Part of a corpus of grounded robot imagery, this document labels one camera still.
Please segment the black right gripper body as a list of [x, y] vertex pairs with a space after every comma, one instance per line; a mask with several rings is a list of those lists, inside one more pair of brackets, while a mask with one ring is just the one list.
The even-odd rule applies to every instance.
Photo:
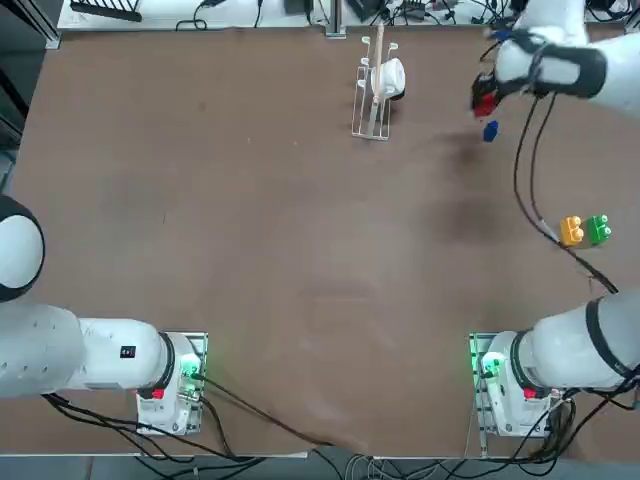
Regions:
[[479, 73], [472, 83], [471, 92], [473, 97], [502, 96], [501, 85], [494, 71]]

